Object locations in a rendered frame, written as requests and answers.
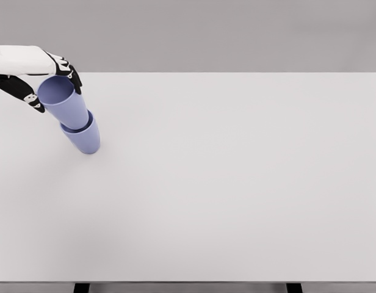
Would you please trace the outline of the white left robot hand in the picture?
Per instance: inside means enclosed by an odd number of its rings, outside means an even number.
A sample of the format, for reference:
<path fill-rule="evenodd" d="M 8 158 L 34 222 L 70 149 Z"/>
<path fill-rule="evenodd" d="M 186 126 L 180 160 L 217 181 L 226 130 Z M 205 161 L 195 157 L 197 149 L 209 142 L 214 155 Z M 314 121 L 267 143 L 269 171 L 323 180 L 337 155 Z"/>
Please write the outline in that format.
<path fill-rule="evenodd" d="M 33 45 L 0 45 L 0 90 L 44 113 L 45 107 L 33 88 L 20 78 L 24 75 L 67 77 L 75 92 L 81 93 L 81 79 L 66 58 Z"/>

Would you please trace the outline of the blue plastic cup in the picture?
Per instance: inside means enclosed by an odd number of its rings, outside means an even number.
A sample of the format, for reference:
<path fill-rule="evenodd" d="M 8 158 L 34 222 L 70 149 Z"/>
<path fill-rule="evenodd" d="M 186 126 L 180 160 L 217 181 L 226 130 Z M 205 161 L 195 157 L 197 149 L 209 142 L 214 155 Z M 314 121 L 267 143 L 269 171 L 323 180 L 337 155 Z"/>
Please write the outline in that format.
<path fill-rule="evenodd" d="M 61 124 L 70 129 L 83 128 L 88 120 L 88 110 L 81 94 L 65 76 L 51 76 L 45 79 L 37 90 L 45 109 Z"/>
<path fill-rule="evenodd" d="M 60 128 L 68 140 L 82 153 L 96 153 L 101 146 L 99 127 L 93 114 L 88 110 L 89 119 L 81 129 L 70 129 L 60 124 Z"/>

